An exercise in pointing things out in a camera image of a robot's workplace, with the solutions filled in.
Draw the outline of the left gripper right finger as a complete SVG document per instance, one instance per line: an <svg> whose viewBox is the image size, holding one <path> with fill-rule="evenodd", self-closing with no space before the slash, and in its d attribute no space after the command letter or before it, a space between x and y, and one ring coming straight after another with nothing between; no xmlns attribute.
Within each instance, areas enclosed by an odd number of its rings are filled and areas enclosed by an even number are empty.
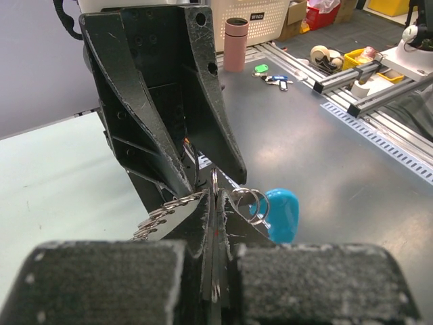
<svg viewBox="0 0 433 325"><path fill-rule="evenodd" d="M370 244L218 244L216 293L234 324L421 324L392 255Z"/></svg>

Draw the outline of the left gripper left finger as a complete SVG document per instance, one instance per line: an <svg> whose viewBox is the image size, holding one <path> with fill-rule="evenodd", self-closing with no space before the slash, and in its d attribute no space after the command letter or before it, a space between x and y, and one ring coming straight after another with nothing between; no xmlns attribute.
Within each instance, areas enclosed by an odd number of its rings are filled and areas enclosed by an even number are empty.
<svg viewBox="0 0 433 325"><path fill-rule="evenodd" d="M2 324L205 324L202 298L210 194L161 212L161 240L64 241L36 246L1 311Z"/></svg>

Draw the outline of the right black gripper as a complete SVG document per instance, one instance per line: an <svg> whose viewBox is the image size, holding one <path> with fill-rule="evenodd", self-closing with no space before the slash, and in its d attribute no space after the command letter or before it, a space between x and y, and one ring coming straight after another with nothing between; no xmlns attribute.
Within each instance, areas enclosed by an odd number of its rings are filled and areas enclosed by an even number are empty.
<svg viewBox="0 0 433 325"><path fill-rule="evenodd" d="M200 183L185 141L233 181L247 169L230 127L204 5L145 5L81 15L105 137L148 210Z"/></svg>

